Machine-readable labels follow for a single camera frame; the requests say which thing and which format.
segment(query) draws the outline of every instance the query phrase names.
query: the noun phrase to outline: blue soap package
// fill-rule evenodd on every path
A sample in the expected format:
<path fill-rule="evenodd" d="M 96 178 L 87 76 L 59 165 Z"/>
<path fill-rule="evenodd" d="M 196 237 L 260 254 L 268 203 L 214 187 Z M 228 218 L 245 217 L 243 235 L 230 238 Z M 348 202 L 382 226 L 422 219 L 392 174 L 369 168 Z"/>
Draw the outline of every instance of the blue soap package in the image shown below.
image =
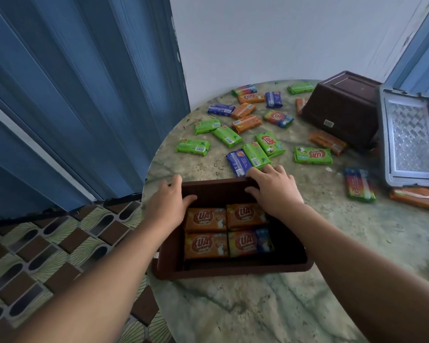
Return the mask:
<path fill-rule="evenodd" d="M 232 166 L 232 169 L 234 170 L 237 177 L 244 177 L 246 171 L 252 167 L 251 162 L 246 157 L 243 149 L 233 151 L 227 154 L 225 157 L 227 158 L 227 161 L 229 161 L 230 166 Z"/>
<path fill-rule="evenodd" d="M 281 93 L 279 91 L 266 92 L 265 101 L 267 103 L 267 108 L 283 107 L 283 102 L 281 101 Z"/>
<path fill-rule="evenodd" d="M 235 106 L 222 105 L 220 103 L 213 103 L 208 107 L 209 114 L 216 114 L 219 116 L 230 116 L 230 114 L 235 109 Z"/>
<path fill-rule="evenodd" d="M 257 239 L 257 251 L 259 253 L 270 253 L 275 251 L 275 248 L 270 239 L 269 230 L 267 228 L 257 229 L 256 231 Z"/>

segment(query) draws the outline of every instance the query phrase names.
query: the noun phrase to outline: right hand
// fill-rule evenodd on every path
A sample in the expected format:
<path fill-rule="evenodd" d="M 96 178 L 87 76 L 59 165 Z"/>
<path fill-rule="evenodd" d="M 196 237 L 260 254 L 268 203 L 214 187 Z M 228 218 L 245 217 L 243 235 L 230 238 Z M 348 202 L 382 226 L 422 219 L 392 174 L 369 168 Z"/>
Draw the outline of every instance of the right hand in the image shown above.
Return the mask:
<path fill-rule="evenodd" d="M 265 165 L 263 172 L 252 167 L 246 177 L 254 179 L 259 184 L 259 189 L 247 187 L 245 191 L 251 194 L 268 214 L 277 219 L 281 220 L 290 206 L 305 204 L 294 177 L 287 175 L 281 165 L 275 168 Z"/>

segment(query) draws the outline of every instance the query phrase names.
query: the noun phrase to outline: left hand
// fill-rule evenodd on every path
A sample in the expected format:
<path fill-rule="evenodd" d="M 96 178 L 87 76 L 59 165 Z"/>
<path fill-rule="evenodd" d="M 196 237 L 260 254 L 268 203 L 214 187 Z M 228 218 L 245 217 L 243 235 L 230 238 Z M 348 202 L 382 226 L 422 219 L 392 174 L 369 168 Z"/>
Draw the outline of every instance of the left hand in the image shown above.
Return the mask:
<path fill-rule="evenodd" d="M 183 178 L 180 175 L 173 176 L 171 186 L 168 186 L 166 180 L 161 181 L 159 189 L 146 205 L 146 220 L 165 226 L 169 229 L 169 234 L 182 223 L 188 206 L 197 200 L 195 195 L 183 198 L 182 182 Z"/>

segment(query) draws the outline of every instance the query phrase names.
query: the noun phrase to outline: green soap package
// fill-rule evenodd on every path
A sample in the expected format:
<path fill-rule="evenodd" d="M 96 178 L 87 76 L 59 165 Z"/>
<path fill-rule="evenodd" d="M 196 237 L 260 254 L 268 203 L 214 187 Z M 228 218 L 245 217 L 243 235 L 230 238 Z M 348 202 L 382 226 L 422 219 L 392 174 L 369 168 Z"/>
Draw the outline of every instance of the green soap package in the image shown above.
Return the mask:
<path fill-rule="evenodd" d="M 226 144 L 229 148 L 233 145 L 241 142 L 241 137 L 236 134 L 230 127 L 225 125 L 218 127 L 213 131 L 213 135 L 221 140 L 222 143 Z"/>
<path fill-rule="evenodd" d="M 269 158 L 273 158 L 285 152 L 271 131 L 256 135 L 256 140 Z"/>
<path fill-rule="evenodd" d="M 242 148 L 246 157 L 251 161 L 251 164 L 254 167 L 262 168 L 265 165 L 272 163 L 257 142 L 245 144 Z"/>
<path fill-rule="evenodd" d="M 182 138 L 175 151 L 205 156 L 210 148 L 210 142 L 200 139 Z"/>
<path fill-rule="evenodd" d="M 288 91 L 292 95 L 308 93 L 310 91 L 313 91 L 314 89 L 315 87 L 312 86 L 310 83 L 298 83 L 294 84 L 293 86 L 288 86 Z"/>
<path fill-rule="evenodd" d="M 330 149 L 324 148 L 295 147 L 294 160 L 302 164 L 332 164 Z"/>
<path fill-rule="evenodd" d="M 195 134 L 199 135 L 200 133 L 212 132 L 220 126 L 221 122 L 219 119 L 198 121 L 194 124 Z"/>

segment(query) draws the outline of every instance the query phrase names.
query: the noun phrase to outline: white wall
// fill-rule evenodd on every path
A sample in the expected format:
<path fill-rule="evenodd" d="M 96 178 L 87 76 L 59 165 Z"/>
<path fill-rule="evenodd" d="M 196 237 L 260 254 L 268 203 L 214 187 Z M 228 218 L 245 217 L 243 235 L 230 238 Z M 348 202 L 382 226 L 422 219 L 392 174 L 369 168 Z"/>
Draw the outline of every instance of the white wall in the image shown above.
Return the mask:
<path fill-rule="evenodd" d="M 429 0 L 170 0 L 191 109 L 244 84 L 385 81 Z"/>

